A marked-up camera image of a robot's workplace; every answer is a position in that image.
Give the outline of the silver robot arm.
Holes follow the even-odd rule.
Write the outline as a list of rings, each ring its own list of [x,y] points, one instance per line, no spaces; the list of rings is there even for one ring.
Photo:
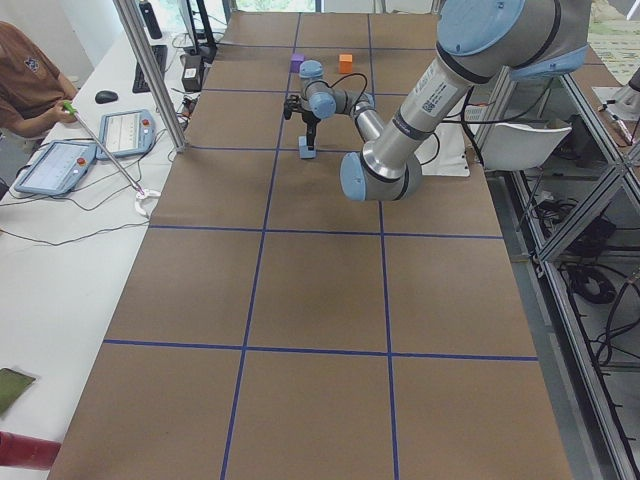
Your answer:
[[[364,141],[344,156],[340,181],[353,201],[396,201],[422,179],[416,150],[471,87],[488,83],[502,68],[513,79],[545,78],[577,70],[587,52],[588,1],[448,1],[437,25],[436,56],[388,123],[370,97],[323,79],[314,60],[301,64],[300,92],[283,115],[298,113],[307,126],[300,152],[314,149],[317,124],[349,116]]]

